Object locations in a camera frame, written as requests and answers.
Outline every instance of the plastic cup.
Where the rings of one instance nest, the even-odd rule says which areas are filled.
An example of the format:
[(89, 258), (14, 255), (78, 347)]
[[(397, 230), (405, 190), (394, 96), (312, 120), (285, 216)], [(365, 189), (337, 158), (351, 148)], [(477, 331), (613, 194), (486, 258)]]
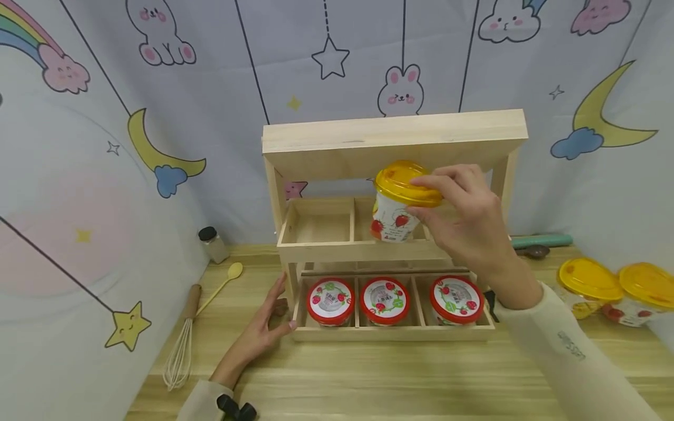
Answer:
[(340, 278), (323, 278), (307, 294), (307, 311), (321, 326), (350, 325), (354, 308), (353, 289)]
[(640, 327), (674, 312), (674, 278), (665, 270), (650, 263), (635, 263), (620, 270), (618, 281), (625, 297), (602, 308), (610, 320)]
[(424, 174), (428, 174), (426, 169), (411, 161), (396, 161), (377, 174), (374, 182), (377, 199), (370, 225), (373, 237), (386, 242), (407, 241), (419, 220), (406, 208), (440, 205), (439, 191), (410, 184), (410, 180)]
[(485, 308), (485, 297), (480, 290), (461, 276), (437, 278), (429, 293), (438, 325), (474, 325)]
[(617, 277), (588, 258), (572, 259), (559, 267), (553, 289), (577, 320), (585, 319), (609, 302), (623, 298)]
[(393, 326), (401, 322), (409, 308), (407, 289), (394, 278), (373, 278), (363, 286), (361, 310), (376, 326)]

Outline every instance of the red lid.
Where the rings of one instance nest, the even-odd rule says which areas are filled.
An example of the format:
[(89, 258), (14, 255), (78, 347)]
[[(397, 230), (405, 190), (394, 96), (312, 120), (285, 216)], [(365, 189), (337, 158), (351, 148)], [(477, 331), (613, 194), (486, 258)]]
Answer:
[(435, 311), (453, 323), (472, 323), (485, 308), (485, 297), (463, 276), (441, 276), (433, 282), (429, 293)]
[(353, 288), (340, 278), (323, 278), (307, 294), (307, 311), (324, 325), (341, 325), (355, 307)]
[(370, 279), (361, 290), (360, 301), (365, 316), (379, 325), (395, 325), (410, 309), (407, 289), (386, 276)]

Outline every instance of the whisk handle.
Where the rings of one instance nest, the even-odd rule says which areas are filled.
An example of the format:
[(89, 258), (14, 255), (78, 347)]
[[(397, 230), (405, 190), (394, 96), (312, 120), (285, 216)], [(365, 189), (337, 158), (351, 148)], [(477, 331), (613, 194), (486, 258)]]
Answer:
[(189, 295), (187, 296), (187, 303), (185, 304), (185, 309), (183, 310), (184, 319), (194, 319), (197, 316), (197, 309), (199, 308), (199, 299), (202, 297), (202, 286), (199, 284), (194, 284), (189, 289)]

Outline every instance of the yellow cup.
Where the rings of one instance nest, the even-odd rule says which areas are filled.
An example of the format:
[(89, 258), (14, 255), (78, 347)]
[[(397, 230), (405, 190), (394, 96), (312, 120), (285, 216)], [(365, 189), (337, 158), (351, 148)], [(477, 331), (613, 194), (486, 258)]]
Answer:
[(386, 242), (406, 241), (419, 223), (406, 208), (440, 205), (439, 191), (410, 184), (410, 180), (424, 174), (428, 171), (411, 161), (396, 161), (377, 174), (374, 182), (377, 199), (370, 225), (372, 236)]
[(553, 289), (578, 320), (623, 297), (617, 277), (586, 257), (562, 264), (557, 272), (557, 281), (558, 285)]
[(674, 312), (674, 277), (650, 263), (625, 266), (618, 273), (625, 297), (602, 308), (610, 320), (630, 327), (639, 327)]

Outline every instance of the pink star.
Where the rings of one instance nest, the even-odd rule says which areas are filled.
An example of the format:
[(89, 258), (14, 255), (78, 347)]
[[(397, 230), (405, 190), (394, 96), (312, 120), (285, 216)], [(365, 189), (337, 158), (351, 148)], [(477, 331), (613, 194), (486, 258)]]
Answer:
[(302, 197), (302, 190), (306, 188), (308, 183), (306, 181), (288, 181), (286, 187), (286, 200), (298, 199)]

